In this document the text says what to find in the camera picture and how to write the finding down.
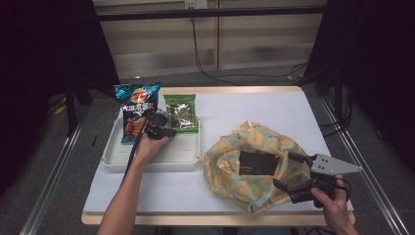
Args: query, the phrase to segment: blue chip bag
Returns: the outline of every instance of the blue chip bag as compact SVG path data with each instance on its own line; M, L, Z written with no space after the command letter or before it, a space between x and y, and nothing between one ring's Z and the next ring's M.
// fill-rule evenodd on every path
M121 103L123 136L121 143L134 142L143 125L144 112L156 111L161 83L152 85L121 84L115 86L116 99Z

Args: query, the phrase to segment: handheld device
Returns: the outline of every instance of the handheld device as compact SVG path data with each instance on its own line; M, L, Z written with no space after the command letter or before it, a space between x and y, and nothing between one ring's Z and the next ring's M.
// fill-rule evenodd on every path
M331 199L334 199L335 189L342 189L347 191L347 199L349 197L350 189L338 186L336 184L336 174L352 173L363 170L361 166L349 164L344 161L318 154L314 156L303 156L295 153L289 154L291 161L304 163L310 168L310 178L299 185L288 185L278 179L273 179L274 186L281 189L289 195L293 204L305 201L314 201L314 206L322 208L320 203L311 194L311 188L317 187L324 191Z
M164 136L173 138L177 131L175 129L166 128L168 117L163 113L149 113L147 115L148 123L145 131L151 139L161 140Z

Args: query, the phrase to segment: dark rectangular object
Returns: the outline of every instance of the dark rectangular object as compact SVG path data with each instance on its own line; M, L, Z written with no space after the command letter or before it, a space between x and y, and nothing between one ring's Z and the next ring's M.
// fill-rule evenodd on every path
M239 156L240 175L274 175L279 157L271 154L256 154L241 151Z

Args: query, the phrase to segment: wooden table edge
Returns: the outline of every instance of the wooden table edge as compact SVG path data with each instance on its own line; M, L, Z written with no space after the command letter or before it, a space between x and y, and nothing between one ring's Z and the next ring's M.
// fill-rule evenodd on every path
M165 94L211 94L211 93L258 93L302 91L298 86L208 86L208 87L162 87Z
M353 211L348 212L350 221L354 224ZM101 224L101 214L82 213L81 220L87 225ZM170 215L137 215L137 225L157 226L326 226L323 213L281 213L281 214L238 214L238 215L200 215L200 214L170 214Z

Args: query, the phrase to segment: yellow patterned cloth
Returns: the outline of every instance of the yellow patterned cloth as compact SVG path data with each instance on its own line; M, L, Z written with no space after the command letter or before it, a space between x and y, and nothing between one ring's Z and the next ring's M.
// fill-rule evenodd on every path
M240 175L241 151L268 153L280 157L271 175ZM222 136L205 154L205 179L215 195L230 199L249 213L261 212L273 204L285 202L289 197L274 187L272 178L289 185L309 179L306 164L289 161L288 154L306 156L305 151L292 138L280 135L268 127L247 121Z

